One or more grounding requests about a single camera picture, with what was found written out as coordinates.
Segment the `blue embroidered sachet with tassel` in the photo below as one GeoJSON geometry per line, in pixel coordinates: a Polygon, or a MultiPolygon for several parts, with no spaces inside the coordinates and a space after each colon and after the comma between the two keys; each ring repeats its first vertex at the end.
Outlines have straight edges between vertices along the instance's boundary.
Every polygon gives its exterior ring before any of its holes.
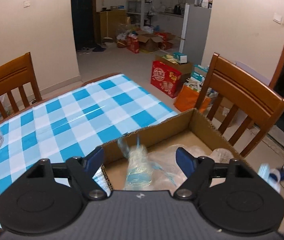
{"type": "Polygon", "coordinates": [[[160,152],[149,153],[137,136],[136,144],[129,146],[121,137],[117,140],[122,155],[128,161],[124,190],[173,191],[177,187],[178,171],[171,159],[160,152]]]}

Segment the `clear plastic bag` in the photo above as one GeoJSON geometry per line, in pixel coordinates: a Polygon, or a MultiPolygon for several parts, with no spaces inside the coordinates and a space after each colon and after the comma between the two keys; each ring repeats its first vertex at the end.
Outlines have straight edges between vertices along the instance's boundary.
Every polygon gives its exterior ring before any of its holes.
{"type": "Polygon", "coordinates": [[[198,157],[209,157],[216,163],[228,163],[232,153],[224,148],[205,152],[199,146],[172,145],[150,152],[148,160],[153,169],[151,188],[174,193],[195,171],[194,161],[198,157]]]}

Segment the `blue white checkered tablecloth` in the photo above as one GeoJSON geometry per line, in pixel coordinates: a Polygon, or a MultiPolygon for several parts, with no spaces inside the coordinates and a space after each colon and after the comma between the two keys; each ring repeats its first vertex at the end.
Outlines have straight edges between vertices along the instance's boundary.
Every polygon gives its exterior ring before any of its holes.
{"type": "Polygon", "coordinates": [[[62,163],[84,157],[97,146],[174,115],[124,74],[34,106],[0,125],[0,194],[39,159],[62,163]]]}

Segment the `orange shopping bag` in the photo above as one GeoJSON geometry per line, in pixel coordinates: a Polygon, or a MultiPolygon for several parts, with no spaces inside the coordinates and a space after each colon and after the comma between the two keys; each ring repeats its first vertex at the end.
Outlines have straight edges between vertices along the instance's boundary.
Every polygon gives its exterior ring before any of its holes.
{"type": "Polygon", "coordinates": [[[180,112],[187,111],[189,109],[195,108],[198,96],[199,92],[191,89],[184,84],[173,105],[180,112]]]}

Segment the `wooden chair by box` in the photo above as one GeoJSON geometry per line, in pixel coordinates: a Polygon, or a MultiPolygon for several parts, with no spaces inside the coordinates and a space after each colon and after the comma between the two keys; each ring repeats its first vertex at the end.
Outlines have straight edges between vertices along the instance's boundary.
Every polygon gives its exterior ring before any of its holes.
{"type": "Polygon", "coordinates": [[[214,53],[211,58],[195,104],[196,109],[200,109],[210,88],[217,92],[217,97],[207,114],[207,119],[213,119],[224,98],[233,104],[218,128],[221,134],[226,131],[238,111],[246,114],[242,124],[228,140],[230,145],[234,146],[249,126],[258,125],[259,132],[240,152],[242,157],[246,157],[267,135],[284,112],[284,98],[218,53],[214,53]]]}

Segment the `red gift box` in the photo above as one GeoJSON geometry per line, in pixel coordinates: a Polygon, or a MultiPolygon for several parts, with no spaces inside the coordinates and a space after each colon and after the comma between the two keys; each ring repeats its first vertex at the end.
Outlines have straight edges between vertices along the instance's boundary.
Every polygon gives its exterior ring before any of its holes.
{"type": "Polygon", "coordinates": [[[168,95],[175,98],[181,87],[182,73],[167,64],[154,60],[152,62],[150,83],[168,95]]]}

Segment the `wooden chair right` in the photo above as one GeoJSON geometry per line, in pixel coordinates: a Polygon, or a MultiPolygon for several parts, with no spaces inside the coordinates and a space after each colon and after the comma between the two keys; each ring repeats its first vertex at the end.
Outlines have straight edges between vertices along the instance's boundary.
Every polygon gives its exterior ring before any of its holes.
{"type": "MultiPolygon", "coordinates": [[[[23,87],[28,83],[31,85],[36,102],[39,103],[43,101],[36,80],[30,52],[0,66],[0,96],[4,94],[8,96],[14,115],[20,112],[17,102],[12,94],[14,89],[18,89],[24,109],[27,110],[31,107],[23,87]]],[[[0,120],[0,124],[11,117],[11,115],[8,115],[5,111],[1,100],[0,113],[3,118],[0,120]]]]}

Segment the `open cardboard box on floor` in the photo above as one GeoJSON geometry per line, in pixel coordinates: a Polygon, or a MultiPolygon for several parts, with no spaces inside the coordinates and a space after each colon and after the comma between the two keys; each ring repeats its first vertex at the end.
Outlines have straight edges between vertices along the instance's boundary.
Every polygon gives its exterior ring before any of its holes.
{"type": "Polygon", "coordinates": [[[147,33],[143,30],[137,31],[137,38],[139,49],[148,52],[157,51],[160,44],[163,42],[163,39],[160,36],[147,33]]]}

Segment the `silver refrigerator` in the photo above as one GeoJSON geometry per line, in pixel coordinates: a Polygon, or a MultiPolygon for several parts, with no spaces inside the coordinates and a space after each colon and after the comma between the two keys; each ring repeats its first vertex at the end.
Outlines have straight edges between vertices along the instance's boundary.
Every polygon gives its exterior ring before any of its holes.
{"type": "Polygon", "coordinates": [[[201,64],[208,35],[211,9],[186,3],[179,52],[201,64]]]}

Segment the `white wall switch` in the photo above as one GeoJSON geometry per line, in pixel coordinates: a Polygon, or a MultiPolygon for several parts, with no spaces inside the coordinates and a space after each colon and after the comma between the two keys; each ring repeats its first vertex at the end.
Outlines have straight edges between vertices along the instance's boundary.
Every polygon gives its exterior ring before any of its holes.
{"type": "Polygon", "coordinates": [[[24,8],[30,7],[30,1],[29,0],[24,1],[23,2],[23,7],[24,8]]]}

